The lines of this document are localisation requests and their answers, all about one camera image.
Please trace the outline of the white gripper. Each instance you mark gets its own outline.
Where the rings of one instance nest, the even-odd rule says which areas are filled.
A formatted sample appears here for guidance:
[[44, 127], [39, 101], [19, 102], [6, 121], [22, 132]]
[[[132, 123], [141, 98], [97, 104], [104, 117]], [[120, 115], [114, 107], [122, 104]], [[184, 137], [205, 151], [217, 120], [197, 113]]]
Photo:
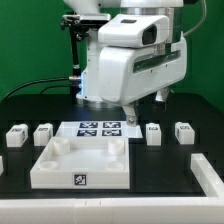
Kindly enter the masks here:
[[170, 88], [186, 74], [187, 44], [184, 37], [171, 45], [171, 52], [155, 56], [153, 47], [140, 49], [105, 47], [99, 58], [99, 95], [123, 106], [126, 122], [137, 125], [135, 106], [129, 104], [153, 92], [165, 102]]

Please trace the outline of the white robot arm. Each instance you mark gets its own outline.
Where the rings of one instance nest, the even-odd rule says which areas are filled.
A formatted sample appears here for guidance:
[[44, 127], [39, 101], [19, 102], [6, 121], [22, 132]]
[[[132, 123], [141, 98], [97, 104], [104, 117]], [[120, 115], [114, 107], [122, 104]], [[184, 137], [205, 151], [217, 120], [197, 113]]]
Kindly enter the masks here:
[[87, 66], [77, 98], [118, 106], [138, 122], [137, 101], [154, 93], [164, 102], [182, 80], [187, 44], [181, 29], [184, 0], [63, 0], [73, 13], [63, 22], [87, 41]]

